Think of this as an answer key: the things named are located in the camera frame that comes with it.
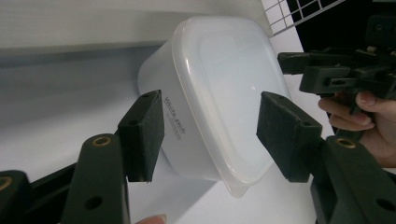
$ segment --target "black plastic bracket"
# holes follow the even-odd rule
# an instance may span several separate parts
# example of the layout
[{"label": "black plastic bracket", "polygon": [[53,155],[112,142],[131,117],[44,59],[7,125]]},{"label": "black plastic bracket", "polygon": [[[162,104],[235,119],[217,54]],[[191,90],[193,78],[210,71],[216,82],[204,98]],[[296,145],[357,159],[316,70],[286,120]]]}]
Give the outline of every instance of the black plastic bracket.
[{"label": "black plastic bracket", "polygon": [[32,205],[32,188],[24,172],[0,173],[0,223],[22,223],[21,214]]},{"label": "black plastic bracket", "polygon": [[358,142],[320,137],[321,125],[286,97],[263,92],[257,135],[289,182],[314,180],[318,224],[396,223],[396,188]]},{"label": "black plastic bracket", "polygon": [[126,193],[120,139],[96,135],[82,146],[61,223],[129,223]]},{"label": "black plastic bracket", "polygon": [[118,128],[125,172],[130,182],[152,181],[163,142],[163,104],[160,91],[139,97]]}]

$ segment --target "white surface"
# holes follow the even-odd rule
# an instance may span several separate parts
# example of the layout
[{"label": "white surface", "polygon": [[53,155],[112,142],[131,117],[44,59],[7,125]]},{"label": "white surface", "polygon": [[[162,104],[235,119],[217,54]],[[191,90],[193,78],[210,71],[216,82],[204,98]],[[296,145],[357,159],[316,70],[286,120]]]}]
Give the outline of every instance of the white surface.
[{"label": "white surface", "polygon": [[2,0],[0,55],[159,45],[194,15],[247,17],[270,30],[261,0]]},{"label": "white surface", "polygon": [[[141,94],[163,91],[163,151],[180,174],[223,180],[239,198],[273,163],[256,136],[261,92],[290,95],[271,43],[256,22],[234,17],[183,21],[142,65],[138,87]],[[215,174],[208,174],[209,168]]]},{"label": "white surface", "polygon": [[[294,29],[271,42],[275,52],[301,50]],[[113,133],[136,99],[137,70],[154,50],[0,59],[0,170],[20,169],[37,180],[75,162],[88,137]],[[329,127],[318,98],[297,92],[296,79],[287,77],[294,102]],[[222,183],[176,174],[161,153],[153,183],[129,189],[133,222],[163,213],[176,224],[316,219],[309,185],[288,183],[275,166],[245,197],[234,199]]]}]

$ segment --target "human hand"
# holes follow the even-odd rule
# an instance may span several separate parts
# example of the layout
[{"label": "human hand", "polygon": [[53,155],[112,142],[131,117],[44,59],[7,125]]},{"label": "human hand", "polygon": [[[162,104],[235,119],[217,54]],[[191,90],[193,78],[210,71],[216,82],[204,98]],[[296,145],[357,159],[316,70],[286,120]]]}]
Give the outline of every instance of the human hand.
[{"label": "human hand", "polygon": [[369,91],[360,92],[355,100],[362,110],[373,115],[350,115],[350,102],[342,92],[320,99],[318,106],[332,114],[329,119],[332,126],[353,132],[364,131],[360,141],[378,163],[396,168],[396,101],[379,99]]},{"label": "human hand", "polygon": [[165,224],[166,223],[166,215],[158,215],[154,217],[147,217],[141,221],[138,221],[136,224]]}]

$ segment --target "brass screw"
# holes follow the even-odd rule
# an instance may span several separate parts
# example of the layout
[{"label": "brass screw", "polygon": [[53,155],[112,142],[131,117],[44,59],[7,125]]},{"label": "brass screw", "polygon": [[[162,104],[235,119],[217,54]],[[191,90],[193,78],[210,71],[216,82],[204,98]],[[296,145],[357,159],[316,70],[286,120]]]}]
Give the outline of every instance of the brass screw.
[{"label": "brass screw", "polygon": [[0,191],[6,189],[12,183],[12,178],[10,176],[0,176]]},{"label": "brass screw", "polygon": [[356,144],[346,138],[337,138],[336,142],[338,145],[342,147],[347,147],[347,148],[355,148]]},{"label": "brass screw", "polygon": [[97,138],[93,139],[92,145],[94,147],[104,147],[104,146],[110,144],[110,142],[111,142],[111,138],[109,138],[109,137],[97,137]]}]

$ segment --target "finger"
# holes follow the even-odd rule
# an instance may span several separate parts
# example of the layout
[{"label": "finger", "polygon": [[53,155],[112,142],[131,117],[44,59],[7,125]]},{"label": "finger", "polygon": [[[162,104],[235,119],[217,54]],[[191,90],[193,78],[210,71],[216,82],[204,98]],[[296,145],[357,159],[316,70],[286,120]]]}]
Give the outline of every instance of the finger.
[{"label": "finger", "polygon": [[370,91],[361,91],[356,96],[356,104],[363,110],[381,114],[389,120],[396,121],[396,101],[375,97]]},{"label": "finger", "polygon": [[354,124],[359,124],[360,126],[368,125],[372,122],[372,119],[363,113],[358,113],[354,115],[349,114],[350,108],[346,105],[340,105],[338,102],[334,101],[332,98],[322,98],[318,102],[319,108],[327,111],[328,113],[335,115],[341,119],[349,121]]},{"label": "finger", "polygon": [[352,132],[358,132],[358,131],[372,129],[375,126],[372,122],[370,122],[368,124],[360,125],[353,121],[340,118],[336,115],[331,115],[329,118],[329,122],[333,127],[336,127],[338,129],[342,129],[342,130],[352,131]]},{"label": "finger", "polygon": [[165,224],[165,223],[166,223],[166,215],[147,217],[141,221],[136,222],[136,224]]}]

